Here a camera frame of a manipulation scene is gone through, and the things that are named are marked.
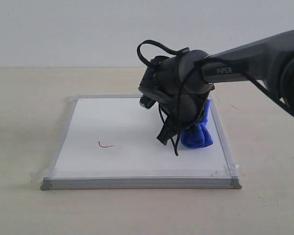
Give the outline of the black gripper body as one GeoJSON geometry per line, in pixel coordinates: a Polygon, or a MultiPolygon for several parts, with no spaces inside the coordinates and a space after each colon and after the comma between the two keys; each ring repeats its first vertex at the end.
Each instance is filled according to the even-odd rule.
{"type": "Polygon", "coordinates": [[[185,130],[201,121],[206,94],[182,95],[180,100],[173,97],[169,102],[159,103],[159,114],[162,122],[166,119],[180,121],[180,130],[185,130]]]}

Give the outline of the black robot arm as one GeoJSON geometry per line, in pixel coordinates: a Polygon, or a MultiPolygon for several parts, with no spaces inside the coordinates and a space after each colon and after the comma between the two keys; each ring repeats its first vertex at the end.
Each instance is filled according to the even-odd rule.
{"type": "Polygon", "coordinates": [[[166,144],[203,117],[203,107],[216,83],[250,81],[274,103],[294,117],[294,30],[279,33],[217,54],[182,48],[173,50],[154,40],[165,55],[146,59],[138,87],[140,104],[158,103],[166,119],[158,140],[166,144]]]}

